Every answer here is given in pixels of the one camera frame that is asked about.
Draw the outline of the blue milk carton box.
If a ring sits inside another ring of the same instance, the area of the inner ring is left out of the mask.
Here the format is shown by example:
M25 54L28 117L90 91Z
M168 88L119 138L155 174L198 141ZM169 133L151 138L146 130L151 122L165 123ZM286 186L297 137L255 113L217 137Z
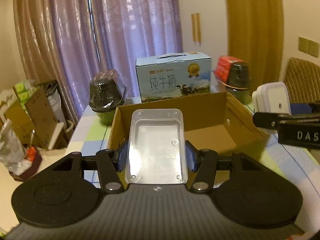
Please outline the blue milk carton box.
M142 102L210 92L212 58L204 53L170 53L136 59Z

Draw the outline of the quilted brown chair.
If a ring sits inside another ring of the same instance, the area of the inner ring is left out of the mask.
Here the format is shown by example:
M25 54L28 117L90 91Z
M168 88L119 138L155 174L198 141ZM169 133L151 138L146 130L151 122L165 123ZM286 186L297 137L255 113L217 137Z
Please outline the quilted brown chair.
M289 58L283 78L291 103L319 101L319 66L313 62Z

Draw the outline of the purple curtain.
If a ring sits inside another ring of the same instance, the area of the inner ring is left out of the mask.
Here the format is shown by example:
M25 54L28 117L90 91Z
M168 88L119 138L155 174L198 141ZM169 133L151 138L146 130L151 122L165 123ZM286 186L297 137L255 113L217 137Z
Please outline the purple curtain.
M137 96L135 61L182 51L178 0L13 0L27 78L56 80L67 116L78 121L89 83L114 69Z

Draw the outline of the dark wrapped plant pot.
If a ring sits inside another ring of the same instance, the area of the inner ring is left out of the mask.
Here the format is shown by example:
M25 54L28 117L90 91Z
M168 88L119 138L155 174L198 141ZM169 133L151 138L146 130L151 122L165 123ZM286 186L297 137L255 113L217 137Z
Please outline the dark wrapped plant pot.
M89 84L89 106L105 125L112 125L116 108L123 105L126 87L115 69L97 73Z

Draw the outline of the white lidded container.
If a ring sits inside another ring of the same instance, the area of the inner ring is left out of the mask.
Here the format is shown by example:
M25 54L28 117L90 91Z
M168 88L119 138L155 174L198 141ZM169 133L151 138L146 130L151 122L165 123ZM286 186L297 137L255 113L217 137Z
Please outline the white lidded container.
M260 85L252 94L254 113L277 113L291 115L287 87L283 82Z

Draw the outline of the red packaged box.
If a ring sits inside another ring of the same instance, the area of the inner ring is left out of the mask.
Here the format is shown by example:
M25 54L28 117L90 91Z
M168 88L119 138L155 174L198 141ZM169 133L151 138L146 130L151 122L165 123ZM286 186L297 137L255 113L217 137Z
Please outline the red packaged box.
M214 70L215 76L222 82L226 83L231 65L237 62L243 62L243 60L233 56L220 56L217 62L216 70Z

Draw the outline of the dark red tray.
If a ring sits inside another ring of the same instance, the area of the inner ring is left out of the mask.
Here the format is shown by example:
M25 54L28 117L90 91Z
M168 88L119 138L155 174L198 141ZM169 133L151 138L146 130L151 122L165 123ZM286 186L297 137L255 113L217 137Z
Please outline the dark red tray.
M18 168L18 174L9 172L15 181L28 180L37 173L42 162L42 157L34 145L28 146L26 150L26 156L21 161L20 167Z

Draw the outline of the brown cardboard box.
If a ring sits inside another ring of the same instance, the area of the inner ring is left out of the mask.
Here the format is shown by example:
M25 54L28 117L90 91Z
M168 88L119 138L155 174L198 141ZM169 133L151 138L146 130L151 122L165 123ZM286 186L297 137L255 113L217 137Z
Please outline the brown cardboard box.
M227 92L124 105L116 109L108 148L127 141L124 180L128 184L185 184L193 160L187 143L220 155L242 152L258 159L268 135Z

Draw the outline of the clear plastic bag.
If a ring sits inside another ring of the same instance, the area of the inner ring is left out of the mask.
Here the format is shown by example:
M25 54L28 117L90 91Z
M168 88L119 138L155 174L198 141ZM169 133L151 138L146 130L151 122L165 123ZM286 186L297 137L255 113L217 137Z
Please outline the clear plastic bag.
M27 169L25 150L13 131L12 122L9 119L1 128L1 163L9 172L18 176Z

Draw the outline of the green tissue packs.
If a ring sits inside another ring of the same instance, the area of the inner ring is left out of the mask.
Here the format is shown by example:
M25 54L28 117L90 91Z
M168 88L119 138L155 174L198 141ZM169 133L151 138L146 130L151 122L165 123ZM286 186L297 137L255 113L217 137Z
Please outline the green tissue packs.
M20 106L28 114L26 109L26 102L32 97L32 95L38 90L39 86L34 80L26 80L24 82L16 83L14 91L20 102Z

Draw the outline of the side cardboard box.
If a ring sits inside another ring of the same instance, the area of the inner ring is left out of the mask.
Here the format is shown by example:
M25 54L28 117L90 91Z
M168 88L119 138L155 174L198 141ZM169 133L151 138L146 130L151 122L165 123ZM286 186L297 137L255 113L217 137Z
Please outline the side cardboard box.
M4 113L12 122L12 128L22 144L30 142L31 132L35 131L33 144L44 149L54 135L58 120L49 104L44 89L39 88L22 108L17 100Z

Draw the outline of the clear plastic container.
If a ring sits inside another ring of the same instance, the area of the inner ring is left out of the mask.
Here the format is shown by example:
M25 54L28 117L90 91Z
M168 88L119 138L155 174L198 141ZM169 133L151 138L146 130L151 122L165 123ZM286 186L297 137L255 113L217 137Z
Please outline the clear plastic container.
M183 114L138 109L131 119L125 168L128 184L173 185L188 180Z

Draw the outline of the wooden wall hanger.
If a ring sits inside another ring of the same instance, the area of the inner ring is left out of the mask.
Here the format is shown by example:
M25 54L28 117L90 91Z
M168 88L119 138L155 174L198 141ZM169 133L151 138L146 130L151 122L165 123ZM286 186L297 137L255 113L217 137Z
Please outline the wooden wall hanger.
M201 18L200 13L191 14L191 33L193 42L202 43Z

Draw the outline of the wooden door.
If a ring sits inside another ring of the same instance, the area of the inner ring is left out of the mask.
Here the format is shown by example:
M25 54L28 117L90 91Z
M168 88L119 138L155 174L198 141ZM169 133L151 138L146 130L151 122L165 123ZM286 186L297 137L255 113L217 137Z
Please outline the wooden door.
M228 53L249 65L250 91L279 80L284 43L282 0L226 0Z

